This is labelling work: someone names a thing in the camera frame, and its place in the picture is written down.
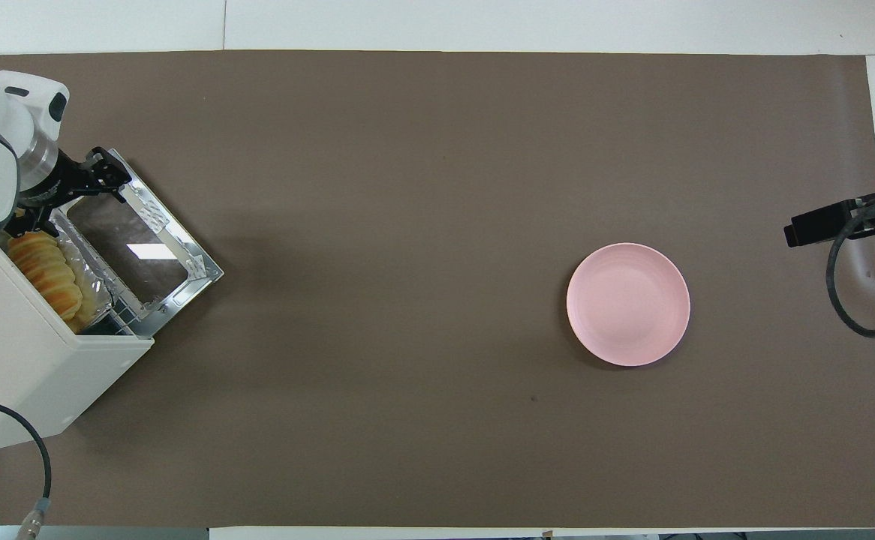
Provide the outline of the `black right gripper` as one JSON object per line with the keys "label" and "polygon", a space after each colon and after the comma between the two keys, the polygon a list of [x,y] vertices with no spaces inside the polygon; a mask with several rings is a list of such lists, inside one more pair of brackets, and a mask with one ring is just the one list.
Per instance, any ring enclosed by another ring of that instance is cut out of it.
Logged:
{"label": "black right gripper", "polygon": [[129,181],[128,168],[104,147],[92,148],[82,163],[59,149],[50,174],[35,187],[20,192],[17,208],[23,211],[14,212],[9,219],[8,235],[23,237],[26,233],[46,233],[56,237],[56,226],[50,222],[51,212],[39,209],[55,209],[80,197],[101,194],[125,204],[122,188]]}

